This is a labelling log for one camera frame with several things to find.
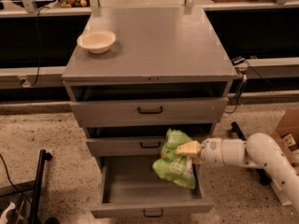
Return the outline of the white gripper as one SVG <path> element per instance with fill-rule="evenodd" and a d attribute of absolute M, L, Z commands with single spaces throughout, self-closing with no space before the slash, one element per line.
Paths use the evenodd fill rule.
<path fill-rule="evenodd" d="M 192 163 L 196 165 L 203 163 L 222 164 L 220 138 L 208 138 L 202 144 L 197 141 L 191 141 L 178 146 L 176 152 L 178 155 L 190 157 L 197 157 L 201 152 L 200 158 L 192 158 Z"/>

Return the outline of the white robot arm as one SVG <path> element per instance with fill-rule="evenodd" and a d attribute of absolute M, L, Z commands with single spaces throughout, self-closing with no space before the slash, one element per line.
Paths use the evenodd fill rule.
<path fill-rule="evenodd" d="M 208 138 L 191 141 L 177 147 L 178 155 L 187 156 L 193 163 L 234 165 L 263 169 L 274 179 L 282 193 L 299 211 L 299 175 L 278 143 L 269 135 L 255 133 L 246 141 L 241 139 Z"/>

